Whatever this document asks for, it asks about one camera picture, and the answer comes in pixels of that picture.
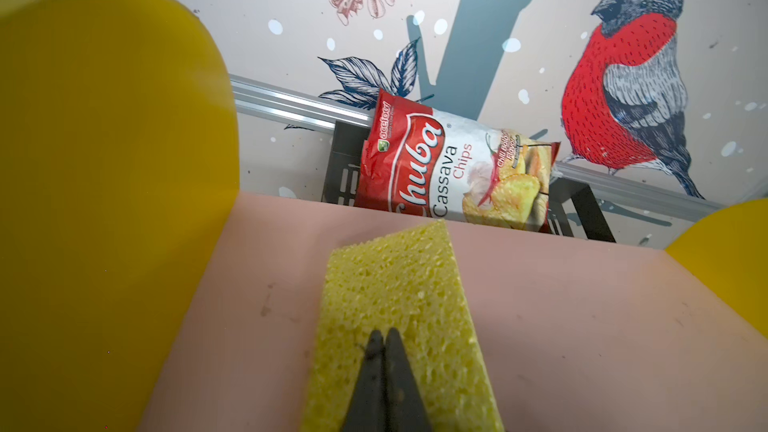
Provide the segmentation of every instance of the bird beak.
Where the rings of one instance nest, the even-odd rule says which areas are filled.
[[[592,10],[592,15],[596,15],[600,17],[601,19],[605,19],[603,12],[608,10],[610,6],[618,4],[619,0],[601,0],[600,4],[598,4],[594,10]]]

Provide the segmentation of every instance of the red and white chip bag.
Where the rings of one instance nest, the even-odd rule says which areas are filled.
[[[355,207],[538,231],[559,145],[382,90]]]

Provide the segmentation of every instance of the metal rail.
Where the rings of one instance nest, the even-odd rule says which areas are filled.
[[[263,82],[230,76],[237,111],[292,126],[333,134],[336,121],[370,127],[371,113],[338,102],[282,89]],[[665,188],[610,176],[589,168],[559,162],[554,173],[590,185],[596,198],[696,222],[723,208],[721,204],[689,197]]]

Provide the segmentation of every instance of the bird wing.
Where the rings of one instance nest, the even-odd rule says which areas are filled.
[[[685,148],[688,94],[677,69],[677,37],[652,59],[638,66],[613,64],[603,75],[611,115],[672,172],[687,176],[690,154]]]

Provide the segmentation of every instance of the red bird breast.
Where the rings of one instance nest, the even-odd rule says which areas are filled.
[[[573,153],[609,168],[625,168],[654,160],[656,155],[635,140],[610,114],[603,90],[608,66],[648,62],[674,36],[677,24],[660,14],[643,15],[611,38],[602,25],[592,33],[563,94],[563,125]]]

